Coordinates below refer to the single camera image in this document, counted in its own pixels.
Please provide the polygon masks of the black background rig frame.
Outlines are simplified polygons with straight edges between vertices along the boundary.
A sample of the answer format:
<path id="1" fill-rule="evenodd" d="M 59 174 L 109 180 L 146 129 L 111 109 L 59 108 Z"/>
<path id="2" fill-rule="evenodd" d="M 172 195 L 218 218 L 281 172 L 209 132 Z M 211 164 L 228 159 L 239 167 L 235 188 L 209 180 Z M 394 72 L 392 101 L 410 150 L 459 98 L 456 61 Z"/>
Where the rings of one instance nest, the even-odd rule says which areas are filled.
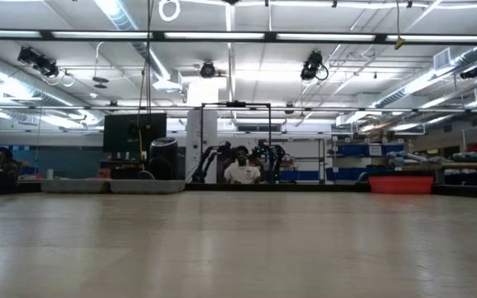
<path id="1" fill-rule="evenodd" d="M 200 156 L 205 151 L 205 139 L 204 139 L 204 119 L 205 119 L 205 107 L 209 106 L 209 103 L 202 103 L 200 106 Z M 268 145 L 272 145 L 272 105 L 270 103 L 246 103 L 241 101 L 231 102 L 218 102 L 212 103 L 212 106 L 226 108 L 229 111 L 235 109 L 247 108 L 249 110 L 257 110 L 260 107 L 265 107 L 268 110 Z"/>

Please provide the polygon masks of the grey tool kit case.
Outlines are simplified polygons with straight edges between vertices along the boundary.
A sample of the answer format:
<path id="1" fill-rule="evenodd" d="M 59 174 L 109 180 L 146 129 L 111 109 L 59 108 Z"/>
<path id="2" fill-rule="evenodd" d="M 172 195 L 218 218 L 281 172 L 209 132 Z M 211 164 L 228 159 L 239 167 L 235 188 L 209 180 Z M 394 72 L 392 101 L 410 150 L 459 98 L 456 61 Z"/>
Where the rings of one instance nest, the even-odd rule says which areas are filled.
<path id="1" fill-rule="evenodd" d="M 183 180 L 43 180 L 41 190 L 53 194 L 168 195 L 185 189 Z"/>

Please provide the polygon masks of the shelf with blue bins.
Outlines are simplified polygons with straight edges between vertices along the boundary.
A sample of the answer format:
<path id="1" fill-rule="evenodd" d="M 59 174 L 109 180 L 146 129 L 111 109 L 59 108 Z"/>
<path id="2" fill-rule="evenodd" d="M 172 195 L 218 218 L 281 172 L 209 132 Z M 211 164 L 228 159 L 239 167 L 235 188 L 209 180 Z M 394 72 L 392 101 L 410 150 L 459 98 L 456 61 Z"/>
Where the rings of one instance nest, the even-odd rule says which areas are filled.
<path id="1" fill-rule="evenodd" d="M 326 179 L 357 181 L 363 173 L 389 170 L 388 153 L 403 150 L 402 143 L 336 142 L 329 150 Z"/>

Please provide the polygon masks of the wooden workbench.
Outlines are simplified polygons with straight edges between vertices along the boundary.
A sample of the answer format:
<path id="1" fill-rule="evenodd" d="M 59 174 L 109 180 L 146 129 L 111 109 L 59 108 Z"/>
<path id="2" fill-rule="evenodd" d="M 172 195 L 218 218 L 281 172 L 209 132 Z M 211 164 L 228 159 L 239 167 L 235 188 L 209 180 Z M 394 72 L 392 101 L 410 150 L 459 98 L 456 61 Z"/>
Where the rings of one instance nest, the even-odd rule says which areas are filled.
<path id="1" fill-rule="evenodd" d="M 476 170 L 477 162 L 447 162 L 447 163 L 418 163 L 402 166 L 403 171 L 430 171 L 434 173 L 434 181 L 438 185 L 444 185 L 445 170 Z"/>

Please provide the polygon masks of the yellow hanging tag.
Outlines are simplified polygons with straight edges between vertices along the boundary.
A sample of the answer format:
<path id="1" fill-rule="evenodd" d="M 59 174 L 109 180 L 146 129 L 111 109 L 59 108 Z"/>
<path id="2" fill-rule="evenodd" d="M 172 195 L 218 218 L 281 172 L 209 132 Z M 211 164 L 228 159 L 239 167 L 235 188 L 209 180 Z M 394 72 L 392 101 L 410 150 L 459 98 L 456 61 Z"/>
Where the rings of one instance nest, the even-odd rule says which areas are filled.
<path id="1" fill-rule="evenodd" d="M 405 40 L 402 38 L 401 28 L 400 28 L 400 0 L 395 0 L 396 3 L 396 28 L 397 28 L 397 37 L 395 41 L 394 50 L 399 50 L 405 43 Z"/>

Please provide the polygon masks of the small red plastic bin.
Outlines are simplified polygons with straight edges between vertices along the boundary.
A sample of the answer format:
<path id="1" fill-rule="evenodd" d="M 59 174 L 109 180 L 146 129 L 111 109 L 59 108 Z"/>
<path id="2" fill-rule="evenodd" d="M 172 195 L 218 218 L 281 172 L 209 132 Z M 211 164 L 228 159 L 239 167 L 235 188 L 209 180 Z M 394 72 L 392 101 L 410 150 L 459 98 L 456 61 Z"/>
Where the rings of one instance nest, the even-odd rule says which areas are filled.
<path id="1" fill-rule="evenodd" d="M 432 176 L 371 176 L 373 193 L 390 195 L 428 195 L 434 183 Z"/>

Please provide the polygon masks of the person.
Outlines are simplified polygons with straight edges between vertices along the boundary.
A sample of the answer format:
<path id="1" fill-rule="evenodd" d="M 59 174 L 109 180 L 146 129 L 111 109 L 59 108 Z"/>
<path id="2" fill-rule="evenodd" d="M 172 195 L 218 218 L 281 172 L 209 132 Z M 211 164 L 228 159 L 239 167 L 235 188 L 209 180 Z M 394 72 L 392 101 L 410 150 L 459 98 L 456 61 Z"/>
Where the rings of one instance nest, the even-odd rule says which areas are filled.
<path id="1" fill-rule="evenodd" d="M 248 149 L 238 146 L 234 148 L 233 157 L 224 163 L 223 177 L 228 184 L 253 185 L 260 182 L 261 171 L 250 164 Z"/>
<path id="2" fill-rule="evenodd" d="M 2 177 L 11 183 L 18 180 L 21 163 L 13 158 L 13 153 L 6 147 L 0 147 L 0 173 Z"/>

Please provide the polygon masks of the black ceiling mounted device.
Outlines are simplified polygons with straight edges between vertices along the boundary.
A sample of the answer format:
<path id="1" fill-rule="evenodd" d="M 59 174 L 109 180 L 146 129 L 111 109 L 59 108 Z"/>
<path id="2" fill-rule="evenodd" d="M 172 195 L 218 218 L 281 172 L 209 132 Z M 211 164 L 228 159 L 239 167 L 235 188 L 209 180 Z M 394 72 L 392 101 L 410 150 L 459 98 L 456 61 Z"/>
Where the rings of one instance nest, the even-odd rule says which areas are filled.
<path id="1" fill-rule="evenodd" d="M 22 46 L 17 60 L 24 65 L 30 65 L 47 78 L 55 78 L 60 73 L 56 60 L 36 52 L 32 47 Z"/>

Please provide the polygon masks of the black monitor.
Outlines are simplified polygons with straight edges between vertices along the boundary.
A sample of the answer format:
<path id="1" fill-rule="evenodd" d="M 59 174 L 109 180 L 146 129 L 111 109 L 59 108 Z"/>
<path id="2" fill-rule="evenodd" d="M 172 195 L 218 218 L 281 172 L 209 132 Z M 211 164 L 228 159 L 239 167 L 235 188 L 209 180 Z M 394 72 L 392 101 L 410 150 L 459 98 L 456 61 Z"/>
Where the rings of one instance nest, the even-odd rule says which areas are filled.
<path id="1" fill-rule="evenodd" d="M 166 136 L 165 113 L 108 115 L 104 118 L 103 151 L 144 151 L 151 143 Z"/>

